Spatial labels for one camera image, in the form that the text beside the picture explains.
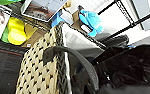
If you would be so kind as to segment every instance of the metal rod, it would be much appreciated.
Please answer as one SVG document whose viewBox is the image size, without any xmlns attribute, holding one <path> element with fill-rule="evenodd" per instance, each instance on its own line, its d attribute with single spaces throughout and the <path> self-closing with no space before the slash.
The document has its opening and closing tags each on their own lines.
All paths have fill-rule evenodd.
<svg viewBox="0 0 150 94">
<path fill-rule="evenodd" d="M 113 37 L 119 35 L 120 33 L 124 32 L 124 31 L 126 31 L 126 30 L 128 30 L 128 29 L 130 29 L 130 28 L 133 28 L 133 27 L 135 27 L 137 24 L 140 24 L 141 22 L 143 22 L 143 21 L 145 21 L 145 20 L 147 20 L 147 19 L 149 19 L 149 18 L 150 18 L 150 14 L 147 15 L 147 16 L 145 16 L 145 17 L 143 17 L 143 18 L 141 18 L 141 19 L 139 19 L 139 20 L 136 21 L 135 23 L 130 24 L 129 26 L 123 28 L 122 30 L 120 30 L 120 31 L 118 31 L 118 32 L 116 32 L 116 33 L 114 33 L 114 34 L 112 34 L 111 36 L 109 36 L 109 37 L 103 39 L 101 42 L 105 42 L 105 41 L 107 41 L 107 40 L 109 40 L 109 39 L 111 39 L 111 38 L 113 38 Z"/>
</svg>

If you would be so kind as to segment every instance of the yellow object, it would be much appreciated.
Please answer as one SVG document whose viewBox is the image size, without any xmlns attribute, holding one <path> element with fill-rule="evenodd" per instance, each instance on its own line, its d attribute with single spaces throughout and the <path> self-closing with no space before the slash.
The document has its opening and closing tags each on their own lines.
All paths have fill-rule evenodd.
<svg viewBox="0 0 150 94">
<path fill-rule="evenodd" d="M 68 8 L 68 7 L 71 7 L 71 0 L 68 0 L 61 9 Z"/>
<path fill-rule="evenodd" d="M 27 37 L 24 32 L 23 21 L 14 17 L 10 17 L 7 27 L 9 29 L 8 40 L 10 43 L 14 45 L 21 45 L 26 41 Z"/>
</svg>

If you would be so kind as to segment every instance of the woven basket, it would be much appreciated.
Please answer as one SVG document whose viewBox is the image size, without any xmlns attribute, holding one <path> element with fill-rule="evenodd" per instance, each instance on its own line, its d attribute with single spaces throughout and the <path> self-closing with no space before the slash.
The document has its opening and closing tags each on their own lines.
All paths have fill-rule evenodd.
<svg viewBox="0 0 150 94">
<path fill-rule="evenodd" d="M 65 54 L 58 53 L 46 65 L 42 61 L 46 48 L 62 45 L 61 31 L 52 28 L 25 53 L 16 94 L 67 94 Z"/>
</svg>

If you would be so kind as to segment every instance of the white wall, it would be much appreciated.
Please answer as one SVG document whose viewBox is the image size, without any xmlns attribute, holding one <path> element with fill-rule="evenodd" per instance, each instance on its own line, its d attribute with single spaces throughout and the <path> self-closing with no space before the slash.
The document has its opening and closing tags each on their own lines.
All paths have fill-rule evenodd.
<svg viewBox="0 0 150 94">
<path fill-rule="evenodd" d="M 126 1 L 122 0 L 122 2 L 124 3 L 128 12 L 131 14 L 131 11 L 130 11 Z M 104 22 L 104 24 L 116 28 L 117 31 L 121 30 L 122 28 L 129 25 L 129 22 L 125 19 L 125 17 L 123 16 L 123 14 L 120 12 L 119 8 L 116 5 L 112 6 L 107 11 L 102 13 L 100 15 L 100 17 L 101 17 L 102 21 Z M 145 37 L 150 36 L 150 30 L 149 31 L 143 31 L 143 30 L 140 30 L 138 26 L 136 26 L 132 29 L 125 31 L 122 34 L 127 34 L 129 37 L 129 44 L 132 44 L 138 40 L 141 40 Z"/>
</svg>

